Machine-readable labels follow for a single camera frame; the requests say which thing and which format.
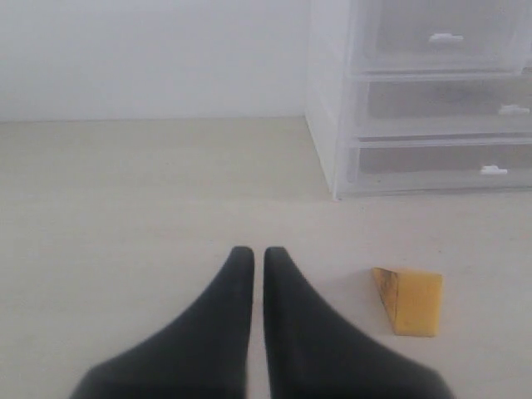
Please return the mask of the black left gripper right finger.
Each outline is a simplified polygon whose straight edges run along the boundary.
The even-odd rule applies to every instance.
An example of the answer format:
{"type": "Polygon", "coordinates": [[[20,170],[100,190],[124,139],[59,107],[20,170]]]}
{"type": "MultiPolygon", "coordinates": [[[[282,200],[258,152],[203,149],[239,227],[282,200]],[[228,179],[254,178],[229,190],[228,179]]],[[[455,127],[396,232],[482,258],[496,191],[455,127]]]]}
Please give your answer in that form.
{"type": "Polygon", "coordinates": [[[264,253],[264,341],[272,398],[452,398],[440,374],[336,312],[283,247],[264,253]]]}

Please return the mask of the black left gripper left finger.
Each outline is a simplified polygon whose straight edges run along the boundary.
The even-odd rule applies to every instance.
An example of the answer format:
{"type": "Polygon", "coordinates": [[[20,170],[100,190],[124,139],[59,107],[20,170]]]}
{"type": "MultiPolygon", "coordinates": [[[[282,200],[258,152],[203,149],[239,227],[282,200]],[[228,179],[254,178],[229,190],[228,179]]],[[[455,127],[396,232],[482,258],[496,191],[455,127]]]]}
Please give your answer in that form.
{"type": "Polygon", "coordinates": [[[231,249],[202,294],[144,342],[90,369],[74,398],[244,398],[254,252],[231,249]]]}

